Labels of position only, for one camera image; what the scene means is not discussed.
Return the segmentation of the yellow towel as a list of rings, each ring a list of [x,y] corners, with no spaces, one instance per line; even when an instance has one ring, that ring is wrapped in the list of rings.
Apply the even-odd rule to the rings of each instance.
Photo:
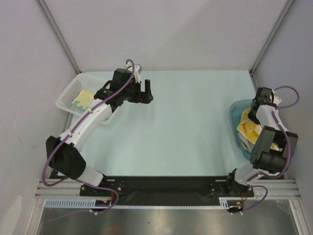
[[[288,129],[282,124],[281,119],[276,116],[278,114],[278,111],[275,110],[275,107],[269,105],[261,105],[260,108],[261,109],[259,110],[259,114],[266,115],[268,114],[267,112],[269,112],[270,118],[272,118],[272,111],[274,111],[274,116],[278,119],[278,123],[281,124],[282,128],[285,131],[288,131]],[[248,117],[249,112],[250,108],[243,111],[240,123],[237,126],[237,131],[244,150],[251,153],[261,134],[262,125],[255,124],[253,121],[251,121]]]

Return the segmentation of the teal and cream towel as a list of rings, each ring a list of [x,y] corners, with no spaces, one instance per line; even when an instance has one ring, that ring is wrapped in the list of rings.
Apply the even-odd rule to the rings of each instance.
[[[81,90],[72,104],[79,110],[85,111],[94,100],[94,93],[89,90]]]

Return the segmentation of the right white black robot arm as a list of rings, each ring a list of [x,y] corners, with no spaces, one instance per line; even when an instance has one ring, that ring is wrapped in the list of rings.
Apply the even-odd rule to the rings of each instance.
[[[281,99],[276,89],[259,87],[250,108],[244,110],[236,131],[249,163],[228,174],[225,191],[235,197],[245,193],[256,180],[278,179],[285,174],[294,155],[298,135],[289,131],[279,117]]]

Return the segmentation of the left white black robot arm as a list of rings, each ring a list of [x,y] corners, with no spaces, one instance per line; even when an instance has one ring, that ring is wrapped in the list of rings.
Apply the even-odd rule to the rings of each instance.
[[[47,162],[44,168],[51,167],[66,179],[89,184],[95,195],[104,195],[108,190],[108,184],[103,181],[104,174],[88,166],[81,151],[95,129],[125,101],[142,104],[153,101],[149,79],[145,80],[145,90],[141,90],[141,71],[141,65],[116,69],[112,80],[95,93],[91,104],[75,124],[59,137],[50,136],[46,140]]]

